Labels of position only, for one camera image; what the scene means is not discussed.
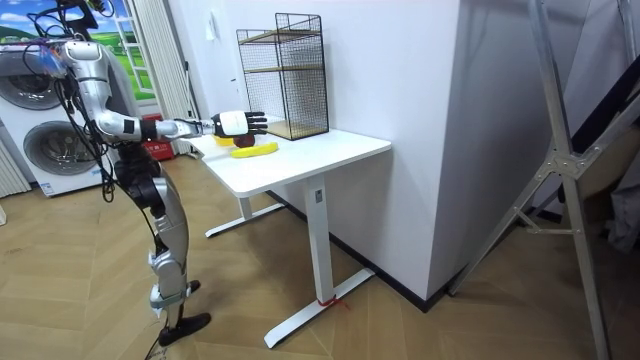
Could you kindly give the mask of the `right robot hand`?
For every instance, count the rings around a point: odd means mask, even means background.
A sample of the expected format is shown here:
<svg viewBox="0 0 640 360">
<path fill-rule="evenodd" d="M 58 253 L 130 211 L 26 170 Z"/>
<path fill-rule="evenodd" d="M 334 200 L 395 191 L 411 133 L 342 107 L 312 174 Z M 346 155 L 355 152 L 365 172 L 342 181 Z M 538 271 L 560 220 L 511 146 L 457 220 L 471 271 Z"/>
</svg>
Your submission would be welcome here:
<svg viewBox="0 0 640 360">
<path fill-rule="evenodd" d="M 214 115 L 214 135 L 234 138 L 245 135 L 263 135 L 268 124 L 264 112 L 228 111 Z"/>
</svg>

